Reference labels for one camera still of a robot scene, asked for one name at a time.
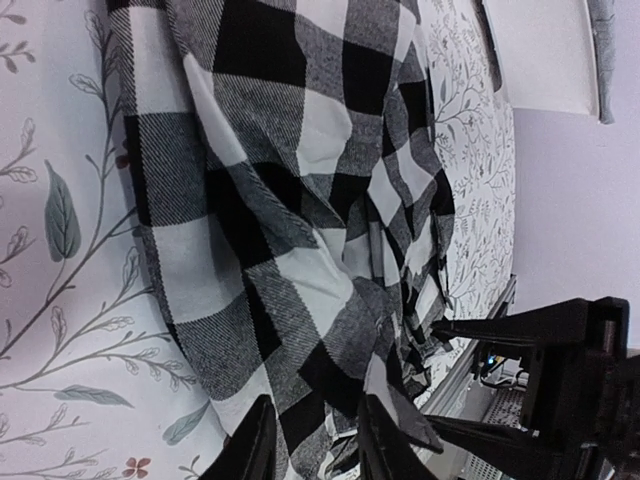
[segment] leaf pattern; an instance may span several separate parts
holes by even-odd
[[[88,93],[90,95],[97,95],[99,97],[102,96],[102,89],[98,86],[95,80],[87,77],[86,75],[74,73],[69,77],[69,82],[71,82],[71,85],[81,92]]]
[[[442,84],[440,85],[440,100],[445,102],[447,99],[447,79],[442,79]]]
[[[7,175],[14,182],[33,183],[38,180],[36,172],[29,167],[13,167],[7,171]]]
[[[9,431],[9,418],[5,413],[0,413],[0,438],[4,437]]]
[[[19,255],[21,252],[26,250],[26,248],[29,246],[28,237],[29,229],[24,225],[21,226],[18,231],[11,236],[11,240],[7,245],[7,258],[15,257],[16,255]]]
[[[63,102],[73,104],[78,116],[60,118],[59,122],[52,117],[53,121],[46,124],[46,135],[40,135],[39,125],[38,137],[33,119],[21,117],[16,121],[9,118],[18,126],[18,131],[13,138],[7,135],[0,139],[0,155],[13,153],[0,164],[3,187],[0,208],[4,207],[2,213],[9,215],[5,218],[19,219],[18,222],[0,224],[0,238],[5,240],[4,244],[0,244],[0,287],[12,287],[14,290],[11,293],[16,294],[12,296],[12,303],[16,305],[15,309],[11,309],[12,319],[0,318],[2,407],[7,405],[3,403],[5,398],[10,398],[9,410],[0,413],[0,449],[6,443],[12,443],[15,448],[23,449],[25,458],[38,455],[39,473],[35,477],[40,480],[116,480],[122,478],[122,463],[133,453],[126,449],[142,445],[123,436],[127,429],[119,428],[119,422],[126,419],[127,422],[142,426],[140,433],[146,438],[155,436],[159,439],[163,433],[155,429],[156,419],[150,419],[148,414],[145,417],[140,410],[133,410],[130,401],[140,398],[134,396],[133,392],[139,395],[140,392],[144,394],[156,389],[171,395],[171,392],[177,392],[180,388],[189,390],[197,381],[166,333],[164,324],[158,322],[155,307],[149,307],[147,300],[136,301],[151,292],[141,275],[140,254],[133,247],[132,236],[139,234],[140,228],[135,227],[133,235],[123,235],[137,224],[133,218],[135,211],[131,208],[123,210],[120,201],[112,201],[123,196],[118,169],[129,165],[121,133],[122,107],[118,92],[114,89],[117,80],[113,78],[117,74],[120,49],[113,45],[112,35],[100,15],[86,12],[84,25],[80,23],[75,31],[73,27],[65,31],[58,30],[59,36],[49,37],[51,46],[47,45],[47,57],[41,57],[39,49],[46,42],[42,43],[37,35],[55,32],[54,27],[63,23],[58,22],[60,18],[56,8],[67,8],[66,5],[70,4],[54,2],[51,8],[46,9],[46,22],[51,29],[47,28],[44,32],[36,28],[31,31],[14,28],[13,25],[42,24],[39,20],[32,21],[31,15],[42,15],[35,13],[37,9],[31,9],[34,13],[27,15],[29,22],[27,17],[21,15],[23,12],[18,11],[21,5],[27,4],[27,0],[0,0],[0,26],[11,23],[8,29],[2,29],[1,32],[0,76],[2,73],[7,77],[30,73],[29,64],[36,62],[36,57],[38,62],[43,63],[42,69],[45,71],[55,59],[56,71],[65,72],[62,78],[66,77],[69,82],[66,89],[56,92],[56,96]],[[7,6],[15,6],[15,9],[9,12],[5,8]],[[82,37],[74,38],[78,30]],[[14,32],[20,37],[6,36],[7,33],[14,35]],[[77,57],[57,54],[65,51],[69,41],[77,44],[80,51]],[[38,105],[31,99],[39,95],[26,91],[27,86],[38,81],[38,76],[34,76],[29,82],[23,82],[24,91],[17,91],[15,101],[20,102],[20,111],[38,111]],[[97,129],[91,140],[75,142],[77,126],[85,118],[104,118],[104,127]],[[60,138],[56,148],[68,145],[66,152],[56,153],[55,161],[50,153],[51,162],[45,161],[45,168],[41,164],[28,163],[36,147],[45,152],[51,150],[52,145],[56,144],[56,137]],[[88,145],[87,151],[77,151],[78,145]],[[43,178],[42,172],[45,170],[48,178]],[[65,172],[73,172],[73,175],[65,175]],[[44,188],[48,187],[44,199],[39,199],[37,194],[14,193],[16,189],[26,191],[31,188],[32,192],[37,191],[33,186],[39,181],[45,182],[42,185]],[[24,201],[29,202],[29,208],[24,208]],[[37,204],[38,208],[32,209],[32,203]],[[81,217],[78,217],[80,212],[76,211],[79,205],[83,205]],[[39,216],[30,218],[30,210],[38,212]],[[32,236],[33,233],[42,228],[46,247],[43,244],[40,248],[37,243],[29,249],[38,240]],[[24,275],[22,270],[25,264],[36,265],[37,268],[24,269],[29,272],[29,275]],[[120,273],[122,283],[118,280]],[[42,278],[36,281],[34,275],[41,275]],[[45,287],[31,291],[32,286],[42,285],[43,281]],[[32,327],[45,328],[44,333],[51,328],[51,333],[36,337],[32,334],[37,328]],[[42,340],[37,344],[38,355],[30,355],[30,349],[24,348],[27,347],[26,340],[32,338]],[[129,377],[121,362],[129,373],[137,375],[142,369],[145,375]],[[101,369],[96,375],[91,369],[93,365],[100,364],[104,370]],[[144,364],[148,367],[149,375],[146,375]],[[9,376],[5,375],[5,366],[11,370]],[[83,376],[84,380],[75,377],[77,373],[83,375],[87,372],[91,376]],[[92,382],[91,387],[83,384],[89,381]],[[193,394],[197,395],[198,403],[201,398],[206,400],[200,390],[195,390]],[[181,401],[177,404],[167,402],[164,396],[154,395],[154,398],[160,398],[160,405],[171,406],[169,410],[158,410],[175,415],[169,418],[188,414],[193,405]],[[45,418],[23,413],[25,409],[44,408],[47,401],[51,402],[51,410]],[[173,413],[176,405],[180,409]],[[74,408],[82,409],[82,420],[72,415]],[[13,428],[10,428],[9,420],[15,420]],[[171,455],[165,455],[165,461],[174,473],[181,459],[193,456],[189,453],[188,457],[180,455],[180,448],[190,452],[190,443],[198,441],[200,432],[190,431],[195,429],[200,420],[196,415],[192,422],[186,422],[181,428],[176,427],[174,439],[182,442],[179,447],[165,444],[166,452],[172,452]],[[148,422],[154,422],[154,428],[148,428]],[[111,449],[108,457],[103,455],[103,445],[96,445],[93,436],[93,433],[104,428],[110,428],[113,434],[113,444],[108,445]],[[21,466],[19,461],[18,466],[22,470],[12,471],[15,462],[2,463],[5,460],[4,453],[0,452],[0,477],[26,478],[27,473],[33,470],[33,465],[27,462]],[[117,461],[108,463],[111,459],[117,460],[118,456],[123,460],[119,468],[116,467]],[[154,473],[158,474],[150,471],[149,478]],[[197,474],[194,472],[192,475],[192,480],[195,480]]]
[[[85,28],[89,32],[91,41],[97,48],[102,49],[105,43],[104,28],[102,26],[102,22],[95,14],[95,12],[91,10],[84,14],[84,20]]]
[[[140,271],[140,254],[136,247],[131,247],[122,267],[122,293],[133,287]]]
[[[200,474],[195,471],[195,466],[198,460],[200,460],[200,455],[196,455],[195,457],[193,457],[193,460],[191,460],[191,466],[187,467],[185,465],[180,465],[178,467],[178,470],[187,473],[187,476],[184,477],[184,480],[196,480],[200,478]]]
[[[0,287],[9,288],[13,284],[13,280],[11,280],[11,276],[0,268]]]
[[[57,350],[67,336],[67,321],[64,318],[64,312],[60,307],[51,309],[51,328],[56,339],[55,349]]]
[[[83,385],[71,385],[64,390],[56,392],[54,397],[58,400],[81,400],[97,403],[98,405],[123,405],[133,408],[133,405],[117,393],[113,393],[110,390],[85,387]]]
[[[49,198],[45,206],[45,231],[51,260],[73,258],[80,249],[80,224],[66,182],[45,160],[49,171]]]
[[[67,404],[63,403],[62,405],[60,405],[60,408],[58,408],[58,410],[56,410],[56,412],[51,416],[51,420],[49,421],[49,428],[59,425],[60,422],[64,420],[66,414]]]
[[[447,129],[449,130],[449,133],[451,134],[451,138],[453,138],[453,141],[456,141],[456,132],[453,129],[453,127],[451,126],[450,123],[447,124]]]
[[[114,317],[110,320],[107,320],[97,328],[101,328],[102,330],[106,330],[107,332],[115,332],[116,330],[131,326],[134,323],[135,322],[131,317]]]
[[[180,443],[187,435],[189,435],[202,421],[204,414],[209,408],[209,402],[189,415],[179,418],[162,435],[162,439],[167,445],[174,446]]]

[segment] floral tablecloth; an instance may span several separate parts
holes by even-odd
[[[222,444],[150,298],[102,0],[0,0],[0,480],[195,479]]]

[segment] plaid fabric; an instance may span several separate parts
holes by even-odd
[[[427,442],[454,207],[416,0],[107,4],[148,268],[225,430],[271,395],[277,477],[316,478],[367,391]]]

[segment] white surface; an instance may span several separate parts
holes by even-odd
[[[7,5],[0,0],[0,12]],[[0,284],[11,277],[10,287],[8,282],[0,287],[0,351],[7,338],[5,319],[13,338],[25,330],[6,353],[11,359],[0,360],[0,479],[115,480],[130,477],[130,458],[134,467],[148,458],[132,478],[148,472],[148,479],[182,480],[191,471],[202,473],[222,445],[207,396],[191,385],[195,377],[175,344],[162,339],[166,327],[144,293],[144,267],[132,233],[126,232],[131,221],[114,232],[124,233],[107,237],[133,203],[128,170],[110,171],[99,213],[101,182],[85,155],[101,167],[114,147],[106,161],[110,168],[126,153],[121,118],[107,136],[103,104],[89,93],[89,78],[100,88],[100,55],[85,12],[100,12],[104,21],[104,5],[103,0],[18,0],[7,12],[18,15],[18,23],[0,18],[0,45],[10,44],[5,52],[28,41],[35,59],[13,56],[17,72],[12,73],[0,58],[0,172],[18,155],[21,134],[26,139],[35,126],[35,151],[15,164],[22,174],[0,174],[0,261],[16,232],[28,231],[28,239],[35,240],[0,265],[5,272]],[[116,84],[114,74],[110,111]],[[45,233],[50,191],[45,159],[67,184],[79,220],[81,245],[63,270],[50,256]],[[105,242],[92,249],[99,218],[96,239]],[[75,288],[56,294],[67,280]],[[54,298],[48,302],[52,285]],[[128,290],[117,300],[124,286]],[[72,386],[75,397],[68,393]],[[187,435],[180,439],[180,432]]]
[[[626,298],[640,348],[640,2],[616,8],[616,123],[516,113],[515,308]]]
[[[598,116],[587,0],[484,0],[514,108]]]

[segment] vine branch print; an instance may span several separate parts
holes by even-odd
[[[195,457],[193,457],[193,460],[191,460],[190,466],[187,467],[185,465],[180,465],[178,467],[178,470],[180,470],[181,472],[185,472],[187,474],[184,477],[184,480],[197,480],[198,478],[200,478],[201,474],[195,471],[195,466],[198,460],[200,460],[200,455],[196,455]]]
[[[116,472],[116,467],[107,468],[105,470],[101,470],[95,474],[88,474],[87,469],[82,467],[94,467],[98,465],[97,457],[106,452],[106,450],[101,450],[99,452],[93,453],[91,455],[84,455],[76,458],[76,450],[75,448],[69,449],[64,459],[50,467],[38,468],[33,470],[26,470],[20,472],[10,472],[10,473],[0,473],[0,478],[19,478],[19,477],[37,477],[42,480],[119,480],[119,476],[113,476]],[[70,471],[67,473],[61,472],[61,469],[80,467],[79,470]]]
[[[70,428],[82,427],[89,425],[88,422],[80,422],[80,417],[75,417],[71,422],[63,423],[63,420],[67,414],[67,404],[63,403],[60,408],[55,411],[51,416],[49,424],[40,430],[28,432],[16,437],[3,438],[9,431],[10,424],[6,414],[0,414],[0,445],[7,445],[14,442],[24,442],[29,445],[46,445],[47,441],[42,437],[47,433],[56,432],[59,430],[68,430]]]
[[[511,258],[512,111],[493,92],[476,13],[452,0],[431,3],[437,12],[429,36],[439,100],[435,144],[455,178],[451,254],[459,261],[450,272],[449,294],[456,318],[476,317],[495,299],[497,279],[505,278]]]
[[[163,332],[163,333],[158,333],[155,335],[149,335],[146,332],[142,332],[141,334],[139,334],[137,337],[133,338],[132,340],[129,340],[129,338],[133,335],[132,331],[129,331],[125,334],[124,338],[118,342],[116,342],[115,344],[112,344],[106,348],[103,348],[101,350],[92,352],[90,354],[84,355],[82,357],[76,358],[74,360],[70,360],[62,365],[59,365],[57,367],[54,368],[50,368],[51,365],[55,362],[56,359],[58,359],[60,357],[60,355],[68,349],[68,347],[76,340],[78,340],[80,337],[83,337],[87,334],[90,334],[92,332],[98,331],[98,330],[104,330],[104,331],[108,331],[108,332],[113,332],[116,330],[119,330],[121,328],[125,328],[127,326],[133,325],[134,324],[134,320],[130,317],[113,317],[111,319],[108,319],[106,321],[102,321],[100,323],[99,320],[101,320],[103,317],[105,317],[107,314],[109,314],[110,312],[112,312],[113,310],[116,310],[117,308],[127,304],[128,302],[134,300],[135,298],[138,298],[142,295],[147,295],[151,293],[151,289],[148,287],[142,288],[134,293],[128,294],[127,293],[131,290],[131,288],[133,287],[134,282],[136,281],[136,279],[138,278],[139,275],[139,255],[137,253],[137,250],[135,250],[135,248],[132,248],[129,253],[127,254],[127,258],[125,259],[125,263],[123,266],[123,284],[122,287],[120,289],[120,292],[118,293],[118,295],[116,296],[115,300],[113,300],[113,302],[111,302],[110,305],[107,306],[106,302],[104,302],[102,304],[102,307],[100,309],[100,311],[92,318],[90,319],[83,327],[81,327],[77,332],[75,332],[74,334],[70,335],[67,338],[67,321],[64,317],[64,311],[57,306],[54,306],[52,309],[52,314],[51,314],[51,324],[52,324],[52,329],[54,332],[54,336],[55,336],[55,347],[54,347],[54,351],[51,355],[51,357],[49,358],[49,360],[47,362],[45,362],[45,364],[40,368],[40,370],[38,370],[37,372],[35,372],[34,374],[32,374],[31,376],[23,379],[23,380],[19,380],[16,382],[12,382],[6,385],[0,385],[0,390],[4,390],[7,388],[16,388],[16,387],[20,387],[26,384],[29,384],[35,380],[39,380],[43,377],[46,377],[48,375],[51,375],[52,373],[56,373],[60,370],[63,370],[67,367],[70,367],[72,365],[75,365],[77,363],[86,361],[86,360],[91,360],[91,359],[96,359],[96,358],[107,358],[110,356],[115,356],[115,354],[113,354],[113,350],[114,349],[118,349],[124,346],[128,346],[134,343],[138,343],[141,341],[145,341],[145,340],[150,340],[153,338],[160,338],[162,340],[165,341],[169,341],[170,339],[170,335],[167,332]],[[72,279],[72,276],[70,276],[66,282],[69,282]],[[61,285],[57,292],[62,292],[63,289],[65,288],[65,285]],[[56,294],[51,296],[50,302],[53,302],[53,300],[55,300]],[[135,356],[131,356],[131,361],[135,360]],[[140,361],[147,361],[147,358],[141,358],[139,359]],[[155,366],[154,368],[161,368],[162,370],[165,370],[167,372],[170,373],[170,376],[172,378],[171,380],[171,384],[172,386],[176,383],[182,383],[184,385],[193,385],[193,383],[195,383],[195,381],[193,381],[192,383],[192,377],[191,376],[186,376],[186,377],[182,377],[179,376],[177,374],[175,374],[174,370],[179,370],[182,368],[182,365],[179,365],[179,368],[168,368],[165,367],[164,364],[162,367],[160,366]]]
[[[11,9],[15,4],[16,0],[9,0],[7,5],[0,10],[0,22],[6,21],[15,25],[25,25],[27,23],[27,19],[24,16],[11,13]],[[36,57],[33,55],[33,50],[27,48],[28,45],[26,40],[18,42],[13,47],[9,43],[0,41],[0,58],[4,61],[4,66],[9,72],[18,73],[16,58],[24,57],[27,62],[35,63]]]
[[[100,53],[100,84],[96,83],[91,77],[84,74],[74,74],[69,77],[69,82],[78,90],[83,93],[96,96],[100,102],[104,112],[104,119],[106,123],[106,138],[103,146],[103,153],[100,162],[95,162],[88,154],[85,158],[91,163],[96,170],[99,182],[99,205],[96,217],[96,225],[89,241],[87,250],[76,265],[76,267],[69,273],[60,286],[55,288],[58,281],[61,279],[63,270],[67,264],[67,261],[73,258],[78,252],[81,244],[81,232],[78,224],[78,219],[73,206],[71,193],[67,187],[64,179],[55,172],[49,162],[46,162],[47,169],[49,170],[50,177],[50,194],[47,200],[45,209],[45,226],[47,227],[47,240],[49,243],[49,249],[51,258],[54,262],[62,262],[58,275],[54,279],[54,282],[49,289],[49,293],[45,297],[44,303],[36,311],[36,313],[27,321],[27,323],[11,338],[5,341],[4,347],[0,350],[0,360],[7,359],[7,353],[11,348],[31,329],[31,327],[40,319],[40,317],[46,312],[49,307],[55,302],[55,300],[66,290],[74,288],[71,282],[82,271],[86,263],[96,254],[96,252],[104,245],[104,243],[117,235],[116,232],[121,231],[121,227],[127,223],[135,214],[135,208],[130,209],[120,220],[118,220],[105,234],[101,236],[102,222],[104,218],[104,203],[106,194],[106,182],[113,169],[113,165],[109,166],[109,160],[115,148],[113,145],[113,127],[121,112],[121,102],[118,97],[113,106],[110,106],[109,97],[107,94],[107,83],[115,72],[117,57],[119,54],[117,47],[112,47],[111,39],[112,34],[105,34],[102,23],[98,19],[95,13],[88,11],[85,15],[86,29],[89,32],[92,42]],[[17,159],[10,162],[4,169],[0,170],[0,176],[3,172],[10,171],[10,169],[21,158],[29,153],[33,132],[31,129],[31,136],[23,134],[23,148]],[[2,275],[0,273],[0,284],[2,283]]]
[[[10,180],[16,183],[32,183],[38,180],[38,176],[33,169],[18,165],[19,162],[24,160],[30,154],[35,151],[33,147],[33,137],[35,134],[35,124],[33,120],[28,118],[25,120],[22,126],[21,145],[18,154],[10,160],[5,166],[0,168],[0,178],[8,177]],[[0,208],[4,205],[4,199],[0,196]],[[9,243],[7,244],[7,253],[0,260],[0,265],[4,265],[9,261],[16,258],[29,248],[35,238],[29,238],[29,228],[22,225],[18,231],[11,236]],[[0,268],[0,287],[9,288],[13,284],[13,280],[9,272],[4,268]]]

